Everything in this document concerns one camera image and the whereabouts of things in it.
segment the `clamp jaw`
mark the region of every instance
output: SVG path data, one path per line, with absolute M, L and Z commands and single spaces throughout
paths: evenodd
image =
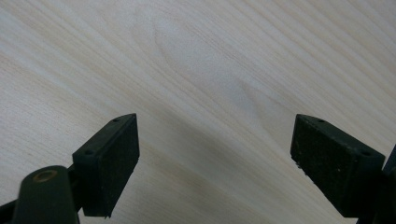
M 385 156 L 323 119 L 297 115 L 290 150 L 343 217 L 396 223 L 396 148 Z
M 26 176 L 19 198 L 0 207 L 0 223 L 76 224 L 111 217 L 139 159 L 136 115 L 111 120 L 79 150 L 73 165 L 49 166 Z

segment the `wooden surface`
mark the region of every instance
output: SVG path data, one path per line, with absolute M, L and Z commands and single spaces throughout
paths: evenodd
M 0 203 L 110 119 L 141 158 L 111 219 L 354 223 L 290 158 L 294 117 L 396 143 L 396 2 L 1 1 Z

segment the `light wood board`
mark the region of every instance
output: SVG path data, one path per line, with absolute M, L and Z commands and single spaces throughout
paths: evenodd
M 388 156 L 393 0 L 1 1 L 0 203 L 136 113 L 141 158 L 111 219 L 354 223 L 290 158 L 297 113 Z

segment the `screw hole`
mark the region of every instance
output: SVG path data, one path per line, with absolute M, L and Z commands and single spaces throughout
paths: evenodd
M 84 154 L 85 154 L 86 156 L 91 156 L 91 155 L 93 154 L 93 151 L 90 150 L 90 149 L 88 149 L 88 150 L 85 150 Z
M 51 180 L 57 174 L 58 174 L 58 172 L 55 171 L 55 170 L 47 170 L 47 171 L 43 171 L 43 172 L 35 175 L 35 177 L 33 177 L 33 180 L 36 183 L 43 183 L 43 182 L 46 182 L 48 180 Z
M 367 152 L 367 151 L 362 151 L 361 155 L 363 155 L 363 156 L 371 156 L 370 152 Z

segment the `wood grain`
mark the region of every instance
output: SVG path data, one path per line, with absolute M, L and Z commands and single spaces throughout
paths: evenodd
M 392 0 L 7 0 L 0 64 L 0 203 L 137 114 L 113 217 L 82 223 L 354 223 L 291 160 L 294 116 L 395 144 Z

